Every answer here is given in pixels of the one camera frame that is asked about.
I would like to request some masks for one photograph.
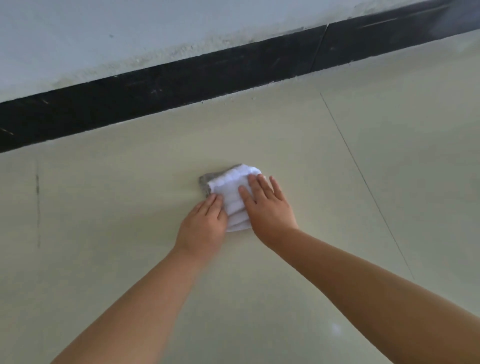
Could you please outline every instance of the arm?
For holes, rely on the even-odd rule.
[[[480,363],[480,319],[442,297],[301,232],[278,183],[240,188],[259,239],[314,284],[393,363]]]
[[[210,195],[188,214],[171,252],[82,332],[52,364],[157,363],[202,268],[220,249],[228,217]]]

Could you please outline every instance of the hand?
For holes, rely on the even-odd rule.
[[[180,224],[174,249],[208,262],[220,250],[227,230],[228,216],[222,206],[222,195],[211,194],[199,202]]]
[[[253,232],[267,246],[278,242],[286,231],[299,228],[277,181],[270,177],[270,182],[273,189],[263,175],[249,175],[253,198],[244,186],[239,187]]]

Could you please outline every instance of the right hand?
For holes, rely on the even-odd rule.
[[[239,187],[253,232],[265,244],[275,244],[288,230],[298,230],[293,210],[277,181],[270,177],[273,189],[262,174],[249,175],[253,198],[244,186]]]

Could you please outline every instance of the forearm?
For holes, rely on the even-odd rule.
[[[202,266],[187,253],[172,250],[53,363],[157,363]]]
[[[268,243],[394,363],[479,363],[479,318],[301,231]]]

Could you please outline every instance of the left hand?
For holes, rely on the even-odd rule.
[[[182,221],[174,249],[208,262],[220,250],[225,238],[228,216],[222,207],[222,195],[211,194],[199,202]]]

